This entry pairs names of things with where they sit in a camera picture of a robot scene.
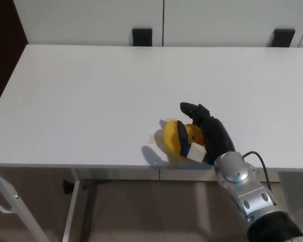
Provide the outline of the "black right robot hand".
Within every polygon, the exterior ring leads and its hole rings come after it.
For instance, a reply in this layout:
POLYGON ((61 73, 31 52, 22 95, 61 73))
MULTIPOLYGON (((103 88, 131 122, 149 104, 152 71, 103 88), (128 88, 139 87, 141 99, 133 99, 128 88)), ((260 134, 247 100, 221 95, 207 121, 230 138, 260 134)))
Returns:
POLYGON ((213 166, 215 160, 227 152, 234 152, 234 144, 222 122, 213 117, 203 105, 187 102, 180 103, 180 110, 192 119, 192 124, 201 131, 203 144, 189 142, 188 133, 184 124, 177 121, 179 137, 179 154, 195 162, 205 162, 213 166))

